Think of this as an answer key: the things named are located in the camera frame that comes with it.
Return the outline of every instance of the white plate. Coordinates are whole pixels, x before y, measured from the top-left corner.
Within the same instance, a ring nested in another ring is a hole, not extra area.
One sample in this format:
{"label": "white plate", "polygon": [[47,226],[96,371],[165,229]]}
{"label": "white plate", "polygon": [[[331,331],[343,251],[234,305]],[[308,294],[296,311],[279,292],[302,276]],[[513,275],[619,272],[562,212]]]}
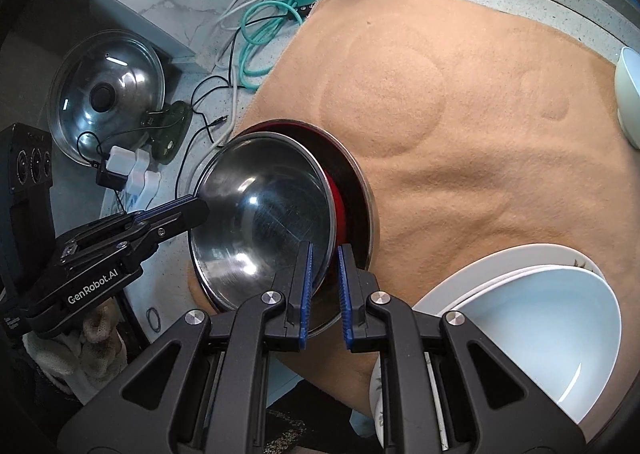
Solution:
{"label": "white plate", "polygon": [[[547,266],[503,279],[454,307],[465,313],[562,410],[580,423],[602,393],[622,321],[603,278]],[[382,397],[374,409],[382,443]]]}
{"label": "white plate", "polygon": [[[604,278],[593,260],[573,248],[560,244],[523,244],[492,253],[458,270],[418,300],[414,309],[421,313],[441,315],[452,302],[488,281],[522,268],[547,264],[582,267]],[[381,390],[378,359],[369,382],[369,407],[373,416]]]}

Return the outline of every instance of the blue gripper pad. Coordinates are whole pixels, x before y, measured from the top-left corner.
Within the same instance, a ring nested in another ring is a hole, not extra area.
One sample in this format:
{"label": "blue gripper pad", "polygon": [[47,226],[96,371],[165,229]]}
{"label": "blue gripper pad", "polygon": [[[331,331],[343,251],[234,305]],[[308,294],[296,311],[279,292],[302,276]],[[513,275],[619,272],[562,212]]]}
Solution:
{"label": "blue gripper pad", "polygon": [[309,244],[309,253],[306,256],[305,283],[302,287],[302,301],[300,302],[300,349],[306,347],[306,337],[309,331],[309,317],[311,315],[311,295],[313,291],[313,278],[311,277],[314,258],[314,246]]}
{"label": "blue gripper pad", "polygon": [[342,336],[350,350],[353,345],[353,320],[351,315],[351,297],[347,283],[347,270],[344,265],[342,247],[338,247],[338,292],[340,294],[340,313],[342,314]]}

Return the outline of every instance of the gray floor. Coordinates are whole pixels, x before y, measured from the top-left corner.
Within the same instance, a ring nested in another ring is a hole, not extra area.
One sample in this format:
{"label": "gray floor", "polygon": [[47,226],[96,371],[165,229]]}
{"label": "gray floor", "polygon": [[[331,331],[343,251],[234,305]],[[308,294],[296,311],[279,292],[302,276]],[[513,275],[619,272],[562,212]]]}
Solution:
{"label": "gray floor", "polygon": [[[75,5],[29,0],[0,48],[0,129],[14,122],[47,130],[49,84],[65,53],[100,26]],[[95,171],[69,160],[55,146],[51,205],[56,233],[100,215],[104,189]]]}

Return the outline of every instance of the pot lid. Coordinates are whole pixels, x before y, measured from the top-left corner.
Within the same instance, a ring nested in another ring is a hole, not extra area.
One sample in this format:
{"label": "pot lid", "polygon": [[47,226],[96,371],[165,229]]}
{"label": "pot lid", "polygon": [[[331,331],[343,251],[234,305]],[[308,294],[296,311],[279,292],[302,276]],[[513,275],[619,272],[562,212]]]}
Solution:
{"label": "pot lid", "polygon": [[[103,31],[67,53],[49,91],[49,128],[67,156],[88,165],[100,161],[97,139],[105,154],[114,145],[140,147],[148,136],[144,114],[161,110],[163,102],[156,52],[132,33]],[[82,134],[87,131],[97,139]]]}

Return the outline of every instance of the camera lens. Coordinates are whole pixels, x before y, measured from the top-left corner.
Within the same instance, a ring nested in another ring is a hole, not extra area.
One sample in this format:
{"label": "camera lens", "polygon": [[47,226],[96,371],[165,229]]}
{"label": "camera lens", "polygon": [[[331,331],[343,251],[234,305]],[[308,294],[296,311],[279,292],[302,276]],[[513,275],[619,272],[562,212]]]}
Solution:
{"label": "camera lens", "polygon": [[48,178],[51,174],[51,154],[44,153],[44,175]]}
{"label": "camera lens", "polygon": [[27,154],[25,154],[24,150],[21,150],[18,154],[18,159],[16,162],[16,170],[18,173],[18,181],[20,185],[24,185],[24,182],[27,180]]}
{"label": "camera lens", "polygon": [[39,149],[33,149],[31,153],[31,176],[33,181],[37,183],[40,181],[42,175],[42,154]]}

